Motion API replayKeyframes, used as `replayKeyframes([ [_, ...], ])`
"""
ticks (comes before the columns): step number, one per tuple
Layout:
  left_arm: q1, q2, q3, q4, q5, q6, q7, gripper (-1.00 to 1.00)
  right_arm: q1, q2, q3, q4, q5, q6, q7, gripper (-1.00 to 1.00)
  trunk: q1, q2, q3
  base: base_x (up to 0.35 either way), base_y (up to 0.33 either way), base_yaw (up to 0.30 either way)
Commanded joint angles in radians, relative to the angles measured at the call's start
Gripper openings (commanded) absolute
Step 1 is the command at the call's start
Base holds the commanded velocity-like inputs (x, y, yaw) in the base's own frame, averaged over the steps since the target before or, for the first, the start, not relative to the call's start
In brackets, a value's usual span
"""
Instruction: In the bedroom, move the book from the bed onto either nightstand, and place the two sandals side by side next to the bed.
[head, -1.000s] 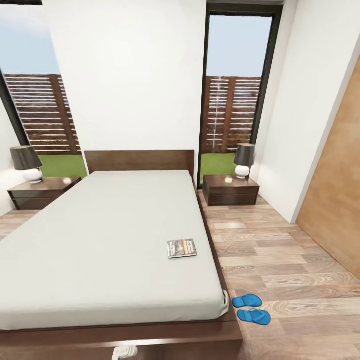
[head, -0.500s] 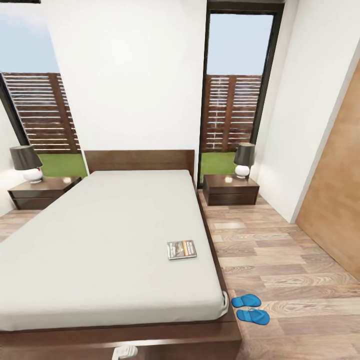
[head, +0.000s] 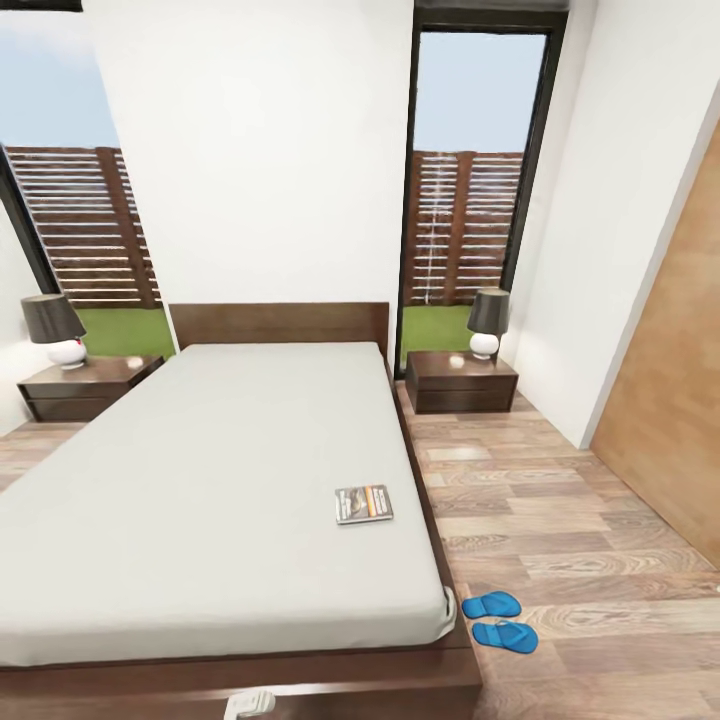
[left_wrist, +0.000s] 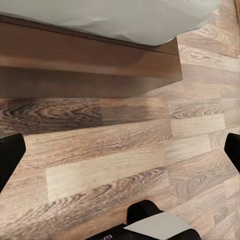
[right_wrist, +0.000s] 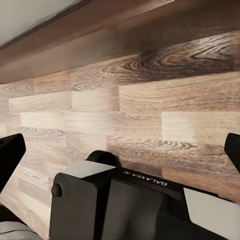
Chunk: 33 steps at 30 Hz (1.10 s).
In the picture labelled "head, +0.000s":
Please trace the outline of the sandal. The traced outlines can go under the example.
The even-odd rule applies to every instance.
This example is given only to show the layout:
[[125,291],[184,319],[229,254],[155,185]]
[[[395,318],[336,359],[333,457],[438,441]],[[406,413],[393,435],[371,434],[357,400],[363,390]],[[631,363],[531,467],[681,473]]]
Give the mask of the sandal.
[[532,653],[538,645],[537,632],[524,623],[511,621],[495,625],[475,623],[472,628],[477,643],[509,649],[515,653]]
[[461,610],[469,619],[488,616],[511,618],[521,614],[521,605],[509,593],[495,591],[482,597],[466,599],[462,602]]

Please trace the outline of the hardback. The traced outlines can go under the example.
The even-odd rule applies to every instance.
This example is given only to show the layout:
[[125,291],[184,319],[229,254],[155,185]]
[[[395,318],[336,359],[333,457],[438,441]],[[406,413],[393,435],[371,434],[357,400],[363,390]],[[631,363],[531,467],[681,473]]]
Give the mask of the hardback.
[[335,489],[335,505],[339,525],[393,518],[386,485]]

